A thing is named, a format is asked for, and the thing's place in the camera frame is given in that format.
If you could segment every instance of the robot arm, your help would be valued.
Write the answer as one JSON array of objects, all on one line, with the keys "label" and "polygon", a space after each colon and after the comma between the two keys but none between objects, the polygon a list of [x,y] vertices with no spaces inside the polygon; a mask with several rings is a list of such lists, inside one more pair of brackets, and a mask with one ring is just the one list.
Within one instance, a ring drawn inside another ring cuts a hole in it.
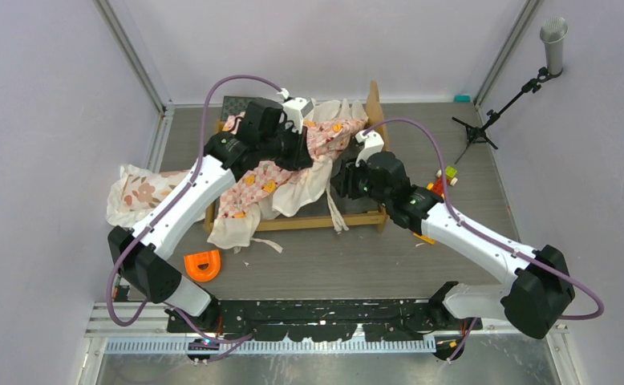
[{"label": "robot arm", "polygon": [[235,135],[219,132],[212,136],[200,167],[196,162],[178,187],[132,229],[116,226],[109,233],[114,263],[139,238],[119,274],[149,301],[178,307],[195,317],[198,325],[215,319],[217,300],[166,261],[208,205],[261,160],[272,160],[287,170],[312,165],[302,126],[309,108],[303,98],[287,99],[283,104],[267,99],[249,103]]},{"label": "robot arm", "polygon": [[[467,218],[456,208],[449,212],[442,197],[412,185],[401,161],[391,152],[379,152],[379,136],[360,132],[355,139],[365,145],[356,160],[348,160],[331,179],[341,197],[370,197],[379,202],[400,227],[440,241],[483,267],[499,285],[466,286],[447,282],[430,300],[443,307],[445,316],[464,319],[495,318],[510,321],[518,330],[543,338],[574,298],[572,285],[518,258],[518,253],[533,256],[569,275],[562,253],[547,245],[541,251],[503,237]],[[472,233],[478,232],[512,252]]]}]

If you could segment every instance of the orange clip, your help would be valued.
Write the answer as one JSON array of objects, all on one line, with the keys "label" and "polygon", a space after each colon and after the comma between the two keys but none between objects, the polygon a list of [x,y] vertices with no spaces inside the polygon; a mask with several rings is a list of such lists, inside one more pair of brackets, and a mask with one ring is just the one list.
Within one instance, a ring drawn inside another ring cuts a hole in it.
[{"label": "orange clip", "polygon": [[184,267],[194,281],[208,282],[220,273],[220,250],[185,255]]}]

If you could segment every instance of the gray floor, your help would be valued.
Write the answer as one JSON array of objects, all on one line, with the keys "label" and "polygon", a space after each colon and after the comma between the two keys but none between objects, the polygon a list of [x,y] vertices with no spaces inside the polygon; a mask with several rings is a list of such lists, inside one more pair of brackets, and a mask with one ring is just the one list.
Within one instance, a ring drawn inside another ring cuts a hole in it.
[{"label": "gray floor", "polygon": [[[479,123],[471,104],[386,104],[383,109],[386,117],[406,116],[424,123],[434,132],[447,164],[464,148],[464,129],[452,116]],[[209,109],[208,135],[219,115],[219,108]],[[200,119],[200,109],[176,110],[162,171],[191,167],[197,155]],[[404,162],[411,182],[426,185],[434,180],[439,167],[427,137],[406,124],[391,124],[388,132],[392,151]],[[451,188],[453,204],[490,229],[515,238],[488,147],[473,146],[457,168],[459,183]],[[214,249],[206,242],[207,236],[200,225],[194,225],[170,263],[184,272],[185,254]],[[448,247],[419,245],[421,240],[392,223],[383,233],[366,226],[339,235],[333,229],[308,229],[256,233],[256,237],[276,241],[283,246],[283,253],[259,243],[238,254],[223,251],[220,275],[203,286],[219,298],[231,299],[426,298],[450,280],[495,282]]]}]

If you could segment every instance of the microphone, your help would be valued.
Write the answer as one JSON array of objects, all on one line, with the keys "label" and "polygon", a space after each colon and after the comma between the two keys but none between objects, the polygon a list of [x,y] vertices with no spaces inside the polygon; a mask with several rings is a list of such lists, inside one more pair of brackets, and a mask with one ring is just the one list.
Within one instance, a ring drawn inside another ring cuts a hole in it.
[{"label": "microphone", "polygon": [[553,76],[562,73],[562,41],[567,35],[567,23],[563,18],[551,18],[541,27],[541,41],[546,49],[546,67]]}]

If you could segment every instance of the microphone stand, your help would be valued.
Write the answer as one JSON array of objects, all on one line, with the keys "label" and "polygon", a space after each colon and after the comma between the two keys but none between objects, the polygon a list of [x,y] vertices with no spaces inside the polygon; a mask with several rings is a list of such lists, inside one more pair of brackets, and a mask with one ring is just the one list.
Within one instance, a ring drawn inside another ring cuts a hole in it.
[{"label": "microphone stand", "polygon": [[556,75],[551,75],[548,72],[548,69],[546,67],[542,67],[539,70],[539,74],[537,75],[537,77],[530,79],[524,86],[522,86],[521,91],[517,95],[515,95],[515,97],[510,102],[508,102],[508,104],[506,104],[503,108],[501,108],[501,111],[496,112],[494,110],[489,110],[487,112],[487,116],[489,116],[489,120],[487,120],[487,123],[484,124],[484,126],[482,127],[473,127],[470,124],[465,123],[464,121],[458,120],[456,117],[452,117],[452,120],[454,120],[458,124],[461,124],[465,127],[465,139],[466,139],[465,149],[463,150],[461,155],[459,155],[459,157],[456,159],[456,162],[454,162],[454,164],[459,163],[460,158],[463,157],[463,155],[468,150],[468,148],[470,148],[471,144],[489,143],[492,145],[492,147],[494,147],[495,150],[498,150],[499,148],[487,136],[487,129],[492,124],[494,124],[501,117],[501,114],[503,114],[505,110],[507,110],[510,106],[512,106],[513,103],[515,103],[522,95],[527,94],[530,91],[533,94],[536,93],[537,91],[541,89],[542,83],[545,83],[553,78],[557,78],[560,75],[562,75],[562,71],[560,71],[560,73]]}]

